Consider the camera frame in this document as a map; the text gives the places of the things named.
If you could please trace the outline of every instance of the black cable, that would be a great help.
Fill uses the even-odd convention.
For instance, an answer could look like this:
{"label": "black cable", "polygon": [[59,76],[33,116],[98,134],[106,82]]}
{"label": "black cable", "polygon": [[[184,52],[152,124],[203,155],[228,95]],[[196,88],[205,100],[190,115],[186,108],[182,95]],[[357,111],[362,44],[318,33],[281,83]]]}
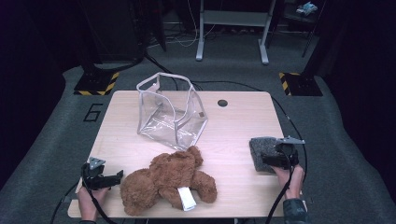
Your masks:
{"label": "black cable", "polygon": [[198,85],[198,84],[196,84],[196,83],[191,83],[193,86],[195,86],[196,87],[196,89],[198,90],[198,91],[202,91],[203,90],[203,88],[200,86],[200,85]]}
{"label": "black cable", "polygon": [[50,223],[52,224],[53,221],[55,220],[55,216],[56,213],[58,212],[59,207],[61,206],[61,204],[64,202],[64,199],[67,197],[67,195],[70,193],[70,191],[72,191],[72,189],[74,189],[76,187],[76,185],[78,184],[78,182],[76,184],[74,184],[67,192],[66,194],[62,197],[62,199],[58,202],[58,204],[55,207],[55,210],[53,211],[52,214],[52,218],[50,219]]}
{"label": "black cable", "polygon": [[[181,24],[182,24],[182,22],[178,22],[173,27],[164,29],[166,32],[175,32],[175,34],[165,35],[165,38],[166,39],[172,38],[172,39],[179,40],[180,38],[184,38],[184,37],[195,37],[195,34],[191,34],[188,32],[188,30],[182,29]],[[217,37],[227,37],[227,36],[235,36],[235,35],[254,35],[254,36],[256,36],[258,34],[252,33],[249,30],[247,30],[246,32],[239,31],[239,32],[235,32],[235,33],[223,32],[223,31],[210,31],[210,32],[207,32],[206,34],[204,34],[204,39],[214,40]],[[150,48],[153,46],[157,46],[158,44],[159,44],[158,41],[155,40],[155,38],[153,37],[151,39],[151,41],[149,41],[148,47]]]}
{"label": "black cable", "polygon": [[260,89],[257,89],[257,88],[254,88],[252,86],[249,86],[247,84],[240,83],[240,82],[234,82],[234,81],[191,81],[191,83],[214,83],[214,82],[233,83],[233,84],[237,84],[237,85],[240,85],[240,86],[245,86],[245,87],[251,88],[251,89],[253,89],[255,91],[262,91]]}
{"label": "black cable", "polygon": [[[297,135],[299,136],[300,139],[303,139],[300,132],[298,131],[297,127],[294,125],[294,122],[291,120],[291,118],[286,114],[285,110],[283,109],[282,105],[280,105],[279,101],[277,99],[275,99],[273,96],[271,96],[271,98],[276,102],[276,104],[279,106],[279,108],[282,110],[283,114],[286,116],[286,118],[288,118],[291,126],[293,126],[294,130],[297,132]],[[303,182],[305,182],[305,178],[306,178],[306,173],[308,173],[308,158],[306,155],[306,148],[305,148],[305,144],[303,144],[303,150],[304,150],[304,161],[305,161],[305,168],[304,168],[304,180]]]}
{"label": "black cable", "polygon": [[[169,74],[174,74],[173,72],[169,71],[167,68],[165,68],[164,66],[162,66],[160,63],[157,62],[157,60],[155,60],[153,57],[149,56],[149,54],[147,52],[145,52],[145,57],[151,61],[152,63],[154,63],[155,65],[157,65],[159,68],[161,68],[165,73],[169,73]],[[175,82],[176,85],[176,90],[178,91],[178,86],[177,86],[177,82],[176,80],[171,77],[172,80]]]}
{"label": "black cable", "polygon": [[81,179],[82,179],[82,182],[84,183],[84,186],[86,186],[86,189],[87,189],[88,193],[89,193],[90,196],[91,196],[91,199],[92,199],[93,204],[95,205],[96,209],[98,210],[98,212],[99,212],[99,214],[102,216],[102,218],[103,218],[107,223],[110,223],[110,224],[117,224],[116,222],[114,222],[113,220],[111,220],[111,219],[106,215],[106,213],[103,211],[102,207],[100,206],[99,202],[95,199],[95,197],[93,197],[92,190],[88,187],[87,183],[85,183],[84,172],[83,172],[82,169],[81,169]]}
{"label": "black cable", "polygon": [[292,167],[291,164],[290,164],[289,156],[286,155],[286,153],[285,153],[282,149],[280,149],[280,151],[281,151],[282,154],[286,157],[287,162],[288,162],[288,167],[289,167],[289,180],[288,180],[288,182],[286,182],[286,184],[285,184],[285,186],[283,187],[283,189],[282,189],[282,190],[280,191],[280,193],[277,195],[276,200],[275,200],[275,202],[274,202],[274,204],[273,204],[273,206],[272,206],[272,208],[271,208],[271,210],[270,210],[270,213],[268,214],[268,217],[267,217],[267,219],[265,220],[265,224],[269,224],[269,223],[270,223],[271,218],[272,218],[272,216],[273,216],[273,214],[274,214],[274,212],[275,212],[275,210],[276,210],[277,205],[279,204],[279,202],[280,202],[280,200],[282,199],[283,195],[285,195],[286,190],[288,190],[288,188],[289,188],[289,186],[290,186],[291,177],[292,177],[293,171],[294,171],[293,167]]}

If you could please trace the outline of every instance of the brown teddy bear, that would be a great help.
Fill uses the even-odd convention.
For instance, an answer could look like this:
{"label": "brown teddy bear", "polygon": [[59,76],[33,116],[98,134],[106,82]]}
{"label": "brown teddy bear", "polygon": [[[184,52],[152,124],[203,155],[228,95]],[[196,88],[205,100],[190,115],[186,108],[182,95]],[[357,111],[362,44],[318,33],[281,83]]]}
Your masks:
{"label": "brown teddy bear", "polygon": [[183,209],[177,190],[181,187],[195,189],[203,202],[213,203],[218,195],[215,179],[196,170],[203,161],[197,147],[155,157],[148,169],[134,171],[120,185],[125,213],[139,216],[161,197]]}

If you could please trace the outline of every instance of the metal stand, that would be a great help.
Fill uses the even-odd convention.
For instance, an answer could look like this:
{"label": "metal stand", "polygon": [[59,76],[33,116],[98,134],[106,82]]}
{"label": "metal stand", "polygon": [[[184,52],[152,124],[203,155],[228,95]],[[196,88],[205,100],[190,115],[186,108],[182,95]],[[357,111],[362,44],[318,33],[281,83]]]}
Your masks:
{"label": "metal stand", "polygon": [[213,11],[204,10],[204,1],[201,0],[199,42],[196,54],[196,61],[200,62],[204,55],[204,25],[221,24],[221,25],[241,25],[241,26],[260,26],[264,27],[262,39],[259,39],[259,48],[262,56],[262,63],[268,64],[268,56],[265,47],[265,39],[268,35],[271,19],[276,0],[271,1],[268,12],[233,12],[233,11]]}

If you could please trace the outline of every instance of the wrist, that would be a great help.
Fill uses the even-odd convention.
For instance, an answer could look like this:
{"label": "wrist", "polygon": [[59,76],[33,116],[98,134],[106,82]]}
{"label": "wrist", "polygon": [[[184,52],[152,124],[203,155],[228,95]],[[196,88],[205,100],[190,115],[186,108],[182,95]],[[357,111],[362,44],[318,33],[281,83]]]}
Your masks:
{"label": "wrist", "polygon": [[285,199],[300,199],[300,194],[286,190]]}
{"label": "wrist", "polygon": [[96,218],[98,217],[98,212],[95,210],[94,212],[85,212],[81,214],[81,220],[86,220],[86,221],[96,221]]}

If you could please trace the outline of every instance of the sleeve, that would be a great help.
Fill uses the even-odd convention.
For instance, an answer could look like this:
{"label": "sleeve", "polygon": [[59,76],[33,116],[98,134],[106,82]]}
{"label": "sleeve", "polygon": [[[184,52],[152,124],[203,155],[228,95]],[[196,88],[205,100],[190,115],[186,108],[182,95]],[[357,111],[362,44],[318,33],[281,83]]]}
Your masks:
{"label": "sleeve", "polygon": [[285,224],[311,224],[311,218],[300,199],[285,200],[283,202],[283,213]]}
{"label": "sleeve", "polygon": [[78,224],[96,224],[96,222],[89,220],[81,220]]}

